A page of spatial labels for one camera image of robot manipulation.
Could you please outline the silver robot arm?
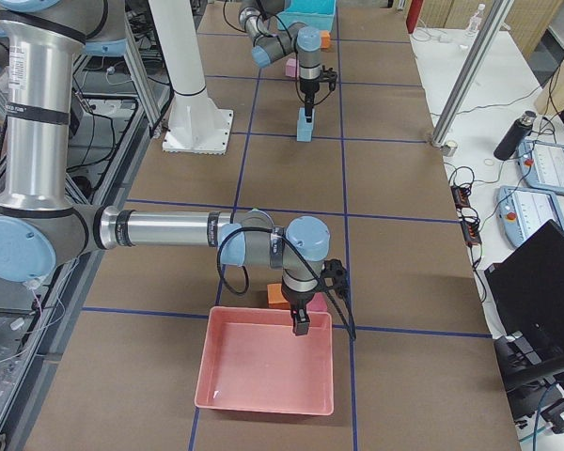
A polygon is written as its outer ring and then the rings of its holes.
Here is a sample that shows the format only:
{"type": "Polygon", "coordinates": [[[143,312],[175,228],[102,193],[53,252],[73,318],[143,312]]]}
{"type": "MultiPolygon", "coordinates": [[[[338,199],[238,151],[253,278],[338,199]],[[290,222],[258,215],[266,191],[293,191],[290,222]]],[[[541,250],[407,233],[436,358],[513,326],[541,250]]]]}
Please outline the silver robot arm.
{"type": "Polygon", "coordinates": [[[330,93],[336,90],[337,72],[322,64],[319,28],[282,18],[287,4],[286,1],[242,1],[238,22],[252,40],[251,54],[259,67],[266,68],[291,54],[297,57],[296,89],[303,104],[300,118],[311,124],[319,104],[316,95],[322,84],[328,85],[330,93]]]}
{"type": "MultiPolygon", "coordinates": [[[[297,56],[299,110],[297,140],[311,137],[316,93],[321,84],[334,92],[337,73],[321,63],[321,31],[309,22],[282,22],[289,1],[242,1],[240,32],[252,41],[261,68],[290,54],[297,56]]],[[[221,154],[233,112],[209,97],[188,2],[149,1],[155,35],[161,41],[172,100],[166,151],[221,154]]],[[[85,254],[118,246],[198,245],[217,251],[223,286],[236,296],[249,289],[249,265],[282,271],[281,293],[290,303],[292,330],[309,330],[308,303],[325,293],[347,330],[356,338],[347,271],[326,260],[330,233],[314,217],[276,226],[264,211],[242,214],[143,213],[88,203],[92,188],[68,172],[112,162],[118,152],[111,125],[111,150],[93,162],[68,164],[74,59],[137,52],[125,1],[0,1],[0,27],[8,39],[8,98],[0,139],[0,278],[14,283],[41,281],[60,265],[85,254]],[[234,289],[222,266],[243,269],[244,287],[234,289]]]]}

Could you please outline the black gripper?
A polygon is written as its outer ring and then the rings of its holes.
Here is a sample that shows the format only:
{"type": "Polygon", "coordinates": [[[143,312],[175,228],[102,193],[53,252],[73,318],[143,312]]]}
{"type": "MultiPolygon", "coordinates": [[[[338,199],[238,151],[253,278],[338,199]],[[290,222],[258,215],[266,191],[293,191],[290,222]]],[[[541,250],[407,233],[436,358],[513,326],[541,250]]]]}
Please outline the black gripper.
{"type": "Polygon", "coordinates": [[[289,304],[294,334],[308,334],[310,318],[306,305],[316,293],[322,293],[337,311],[349,331],[349,277],[338,259],[310,263],[300,257],[297,269],[289,270],[289,304]]]}
{"type": "Polygon", "coordinates": [[[304,102],[305,112],[309,117],[313,117],[316,94],[321,85],[327,85],[328,93],[321,99],[321,101],[324,101],[330,93],[336,90],[337,72],[333,68],[326,68],[323,65],[312,68],[300,66],[298,80],[300,98],[304,102]]]}

